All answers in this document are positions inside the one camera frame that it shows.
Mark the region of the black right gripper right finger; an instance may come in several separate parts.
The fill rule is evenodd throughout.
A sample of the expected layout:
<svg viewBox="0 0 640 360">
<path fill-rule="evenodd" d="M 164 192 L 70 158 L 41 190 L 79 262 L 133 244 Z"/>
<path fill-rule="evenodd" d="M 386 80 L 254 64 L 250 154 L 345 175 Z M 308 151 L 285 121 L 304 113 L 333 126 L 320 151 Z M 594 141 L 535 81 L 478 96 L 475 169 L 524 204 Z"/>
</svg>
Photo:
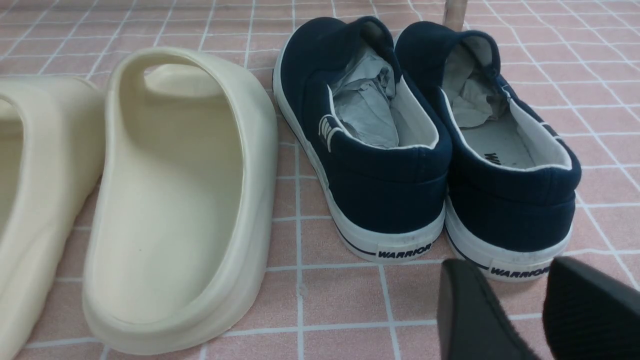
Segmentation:
<svg viewBox="0 0 640 360">
<path fill-rule="evenodd" d="M 551 262 L 542 325 L 556 360 L 637 360 L 640 296 L 580 260 Z"/>
</svg>

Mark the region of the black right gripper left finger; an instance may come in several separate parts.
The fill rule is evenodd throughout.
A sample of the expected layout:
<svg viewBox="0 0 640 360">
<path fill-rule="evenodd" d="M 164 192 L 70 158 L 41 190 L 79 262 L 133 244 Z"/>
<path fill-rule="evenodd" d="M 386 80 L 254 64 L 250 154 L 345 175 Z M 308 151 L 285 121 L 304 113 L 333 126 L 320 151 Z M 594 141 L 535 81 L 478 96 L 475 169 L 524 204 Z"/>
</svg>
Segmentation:
<svg viewBox="0 0 640 360">
<path fill-rule="evenodd" d="M 485 276 L 468 260 L 446 259 L 437 308 L 442 360 L 537 360 Z"/>
</svg>

